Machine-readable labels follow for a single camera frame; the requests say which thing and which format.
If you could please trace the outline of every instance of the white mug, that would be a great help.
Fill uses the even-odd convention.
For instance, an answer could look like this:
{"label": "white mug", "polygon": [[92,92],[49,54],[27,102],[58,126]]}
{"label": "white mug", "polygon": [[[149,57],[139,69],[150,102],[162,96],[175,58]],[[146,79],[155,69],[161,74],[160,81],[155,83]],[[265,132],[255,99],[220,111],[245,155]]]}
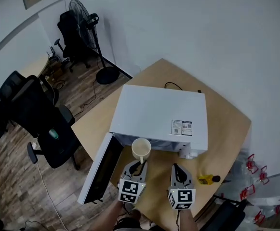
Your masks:
{"label": "white mug", "polygon": [[151,144],[147,139],[138,138],[133,141],[131,145],[132,155],[136,159],[140,159],[141,164],[144,163],[144,160],[149,157]]}

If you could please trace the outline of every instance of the fan base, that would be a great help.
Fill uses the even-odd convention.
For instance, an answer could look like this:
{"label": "fan base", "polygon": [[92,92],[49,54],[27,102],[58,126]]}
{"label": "fan base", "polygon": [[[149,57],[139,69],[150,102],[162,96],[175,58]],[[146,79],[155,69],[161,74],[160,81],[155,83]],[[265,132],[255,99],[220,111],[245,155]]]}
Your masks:
{"label": "fan base", "polygon": [[106,85],[118,79],[120,73],[115,67],[106,67],[99,70],[96,74],[96,80],[101,85]]}

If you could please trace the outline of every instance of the standing fan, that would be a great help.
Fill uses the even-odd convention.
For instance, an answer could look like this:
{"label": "standing fan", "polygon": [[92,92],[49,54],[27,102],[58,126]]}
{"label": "standing fan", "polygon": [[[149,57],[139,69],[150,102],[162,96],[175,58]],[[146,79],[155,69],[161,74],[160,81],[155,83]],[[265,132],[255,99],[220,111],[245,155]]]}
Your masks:
{"label": "standing fan", "polygon": [[120,73],[114,67],[105,66],[96,33],[96,24],[99,21],[98,15],[96,13],[89,14],[79,0],[71,0],[69,3],[69,10],[73,12],[78,22],[78,32],[84,43],[88,47],[98,50],[103,68],[100,69],[96,75],[97,82],[103,85],[114,82],[118,79]]}

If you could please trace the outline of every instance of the fan stand pole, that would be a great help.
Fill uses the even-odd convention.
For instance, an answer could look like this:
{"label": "fan stand pole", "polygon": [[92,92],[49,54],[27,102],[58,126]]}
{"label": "fan stand pole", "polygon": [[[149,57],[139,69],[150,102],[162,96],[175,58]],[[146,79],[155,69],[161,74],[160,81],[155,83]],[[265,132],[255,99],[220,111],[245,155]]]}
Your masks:
{"label": "fan stand pole", "polygon": [[105,66],[105,62],[103,60],[101,50],[99,47],[98,38],[97,38],[97,35],[96,35],[96,32],[94,29],[92,29],[92,33],[93,33],[93,38],[95,40],[95,44],[98,49],[99,56],[100,56],[102,66],[103,66],[103,68],[100,69],[98,71],[98,73],[96,74],[96,80],[99,84],[102,84],[102,85],[110,84],[118,79],[120,73],[119,73],[118,69],[115,67],[106,67]]}

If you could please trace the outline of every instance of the label sticker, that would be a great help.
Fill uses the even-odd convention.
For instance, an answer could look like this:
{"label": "label sticker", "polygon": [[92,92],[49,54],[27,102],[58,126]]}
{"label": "label sticker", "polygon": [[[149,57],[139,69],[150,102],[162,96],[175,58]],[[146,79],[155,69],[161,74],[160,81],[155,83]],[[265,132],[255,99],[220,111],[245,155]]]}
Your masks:
{"label": "label sticker", "polygon": [[192,136],[192,122],[172,120],[171,134]]}
{"label": "label sticker", "polygon": [[192,122],[183,121],[182,135],[192,136]]}
{"label": "label sticker", "polygon": [[182,135],[182,123],[183,121],[172,120],[171,134]]}

